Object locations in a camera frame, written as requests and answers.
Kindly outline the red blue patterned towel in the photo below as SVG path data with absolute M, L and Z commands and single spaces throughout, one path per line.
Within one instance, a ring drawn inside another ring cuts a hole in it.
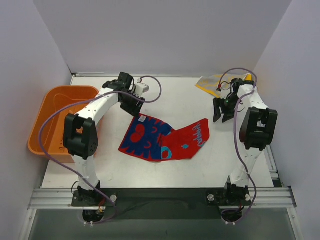
M 189 160 L 209 138 L 207 118 L 174 129 L 160 119 L 140 114 L 132 119 L 118 150 L 148 162 Z

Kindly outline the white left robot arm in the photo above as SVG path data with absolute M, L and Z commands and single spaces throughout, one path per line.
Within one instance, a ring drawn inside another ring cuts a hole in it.
M 120 103 L 120 107 L 133 117 L 139 115 L 149 86 L 141 80 L 134 82 L 128 73 L 121 72 L 118 79 L 104 83 L 99 93 L 85 108 L 75 114 L 69 113 L 64 120 L 63 146 L 75 163 L 79 186 L 78 195 L 90 206 L 101 201 L 100 180 L 97 177 L 94 155 L 99 139 L 97 125 L 107 111 Z

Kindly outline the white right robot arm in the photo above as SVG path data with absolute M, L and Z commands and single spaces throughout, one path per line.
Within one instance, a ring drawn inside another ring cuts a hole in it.
M 261 99 L 253 81 L 234 78 L 229 90 L 222 90 L 220 98 L 213 99 L 213 122 L 233 121 L 237 167 L 227 179 L 222 193 L 214 199 L 220 206 L 247 206 L 249 175 L 264 149 L 273 140 L 278 112 Z

